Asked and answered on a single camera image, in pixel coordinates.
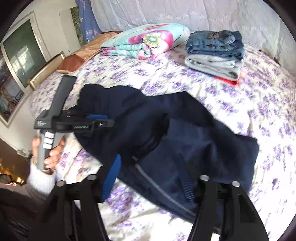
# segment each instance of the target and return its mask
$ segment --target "navy blue jacket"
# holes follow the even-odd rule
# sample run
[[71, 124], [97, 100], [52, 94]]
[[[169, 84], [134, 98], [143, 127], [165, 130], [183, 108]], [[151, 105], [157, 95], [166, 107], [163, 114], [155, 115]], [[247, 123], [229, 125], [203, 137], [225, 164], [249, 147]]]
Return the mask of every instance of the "navy blue jacket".
[[103, 164], [122, 157], [118, 176], [154, 204], [194, 222], [200, 175], [251, 187], [257, 140], [234, 134], [187, 92], [145, 96], [128, 86], [87, 84], [73, 109], [115, 120], [112, 128], [76, 134]]

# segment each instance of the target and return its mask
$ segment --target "wall outlet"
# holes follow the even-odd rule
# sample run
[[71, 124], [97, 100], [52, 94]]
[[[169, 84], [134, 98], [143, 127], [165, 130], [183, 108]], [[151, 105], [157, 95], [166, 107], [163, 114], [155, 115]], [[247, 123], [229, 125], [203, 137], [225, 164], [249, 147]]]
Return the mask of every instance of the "wall outlet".
[[25, 158], [28, 158], [28, 154], [25, 153], [25, 152], [23, 152], [22, 150], [18, 150], [18, 151], [17, 151], [17, 154], [20, 155], [20, 156], [23, 156], [23, 157], [25, 157]]

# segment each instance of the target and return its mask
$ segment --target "folded blanket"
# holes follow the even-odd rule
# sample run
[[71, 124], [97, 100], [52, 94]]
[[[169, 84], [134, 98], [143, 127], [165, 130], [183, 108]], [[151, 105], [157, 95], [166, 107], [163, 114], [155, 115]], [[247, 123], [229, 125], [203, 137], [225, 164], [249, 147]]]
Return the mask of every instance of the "folded blanket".
[[220, 32], [196, 31], [190, 35], [186, 50], [188, 54], [206, 54], [228, 60], [242, 60], [244, 45], [239, 32], [228, 30]]
[[185, 42], [187, 27], [176, 23], [146, 24], [126, 30], [101, 45], [103, 55], [123, 55], [137, 59], [158, 55]]
[[189, 54], [185, 58], [185, 65], [189, 68], [232, 81], [239, 79], [243, 64], [244, 60], [227, 60], [203, 54]]

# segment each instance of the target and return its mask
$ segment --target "white lace curtain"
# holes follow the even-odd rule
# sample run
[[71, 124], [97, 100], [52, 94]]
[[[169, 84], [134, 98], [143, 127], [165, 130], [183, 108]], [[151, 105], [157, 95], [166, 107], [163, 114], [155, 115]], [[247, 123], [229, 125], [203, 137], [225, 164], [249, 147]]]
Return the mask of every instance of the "white lace curtain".
[[150, 23], [180, 23], [196, 30], [240, 31], [245, 44], [262, 49], [296, 76], [296, 42], [263, 0], [91, 0], [102, 31]]

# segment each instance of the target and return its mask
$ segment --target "wooden furniture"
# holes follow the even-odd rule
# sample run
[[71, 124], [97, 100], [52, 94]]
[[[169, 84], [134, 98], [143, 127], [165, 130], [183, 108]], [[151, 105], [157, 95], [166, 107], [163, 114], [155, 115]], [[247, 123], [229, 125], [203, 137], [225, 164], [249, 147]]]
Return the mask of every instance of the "wooden furniture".
[[31, 79], [28, 80], [28, 85], [35, 90], [48, 76], [56, 71], [62, 61], [65, 59], [63, 52], [60, 52], [46, 63]]
[[0, 139], [0, 173], [9, 174], [16, 183], [24, 183], [30, 173], [30, 160]]

